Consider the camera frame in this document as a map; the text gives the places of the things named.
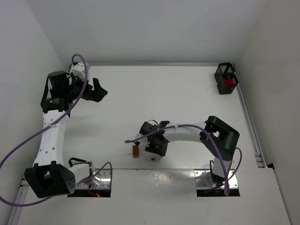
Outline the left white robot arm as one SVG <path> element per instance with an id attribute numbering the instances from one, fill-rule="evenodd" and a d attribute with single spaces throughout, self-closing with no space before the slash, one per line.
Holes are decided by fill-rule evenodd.
<path id="1" fill-rule="evenodd" d="M 38 198 L 71 195 L 76 184 L 92 183 L 95 172 L 91 161 L 71 158 L 69 167 L 63 163 L 64 135 L 71 105 L 80 93 L 82 99 L 94 102 L 100 102 L 108 93 L 97 78 L 92 81 L 92 85 L 85 83 L 77 72 L 55 71 L 47 76 L 41 100 L 45 131 L 33 166 L 24 173 Z"/>

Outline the red roof lego piece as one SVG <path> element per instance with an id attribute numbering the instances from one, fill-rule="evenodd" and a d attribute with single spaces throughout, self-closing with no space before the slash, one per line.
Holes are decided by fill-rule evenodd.
<path id="1" fill-rule="evenodd" d="M 226 85 L 234 85 L 235 84 L 235 80 L 232 78 L 224 78 L 223 81 Z"/>

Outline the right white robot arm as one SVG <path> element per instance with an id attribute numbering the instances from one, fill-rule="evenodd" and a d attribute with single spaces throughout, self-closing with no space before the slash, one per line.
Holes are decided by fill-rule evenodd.
<path id="1" fill-rule="evenodd" d="M 216 186 L 225 183 L 225 173 L 233 160 L 240 134 L 216 116 L 209 116 L 203 123 L 174 124 L 163 120 L 156 125 L 144 122 L 136 135 L 136 145 L 144 145 L 150 153 L 164 157 L 168 143 L 176 141 L 203 144 L 214 156 L 210 177 Z"/>

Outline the brown lego brick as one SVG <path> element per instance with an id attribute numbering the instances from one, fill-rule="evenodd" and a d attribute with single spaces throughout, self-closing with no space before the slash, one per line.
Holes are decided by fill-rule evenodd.
<path id="1" fill-rule="evenodd" d="M 139 146 L 134 145 L 132 149 L 133 149 L 133 158 L 139 158 Z"/>

